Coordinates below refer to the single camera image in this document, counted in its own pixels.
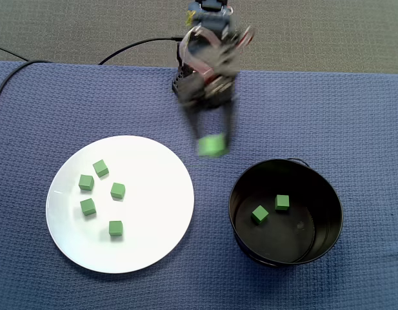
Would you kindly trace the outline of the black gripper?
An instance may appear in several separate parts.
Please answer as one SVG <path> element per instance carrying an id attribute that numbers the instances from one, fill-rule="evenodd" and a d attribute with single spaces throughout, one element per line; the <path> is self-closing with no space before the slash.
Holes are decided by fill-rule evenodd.
<path id="1" fill-rule="evenodd" d="M 233 98 L 236 70 L 182 69 L 181 106 L 185 108 L 187 120 L 194 138 L 201 138 L 199 111 L 223 105 L 225 142 L 231 142 L 235 125 L 235 98 Z"/>

